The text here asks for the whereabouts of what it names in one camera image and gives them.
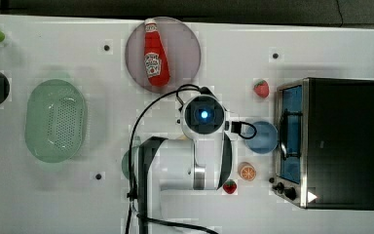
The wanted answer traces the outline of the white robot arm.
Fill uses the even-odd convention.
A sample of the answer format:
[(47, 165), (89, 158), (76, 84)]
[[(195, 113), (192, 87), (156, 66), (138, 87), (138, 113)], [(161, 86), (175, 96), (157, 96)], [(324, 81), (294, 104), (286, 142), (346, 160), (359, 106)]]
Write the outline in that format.
[(207, 227), (167, 221), (161, 212), (165, 190), (215, 191), (229, 179), (233, 166), (232, 141), (242, 135), (244, 121), (232, 117), (207, 87), (183, 85), (173, 93), (196, 91), (180, 102), (184, 139), (151, 136), (132, 154), (132, 186), (136, 201), (131, 210), (139, 234), (176, 234), (194, 230), (218, 234)]

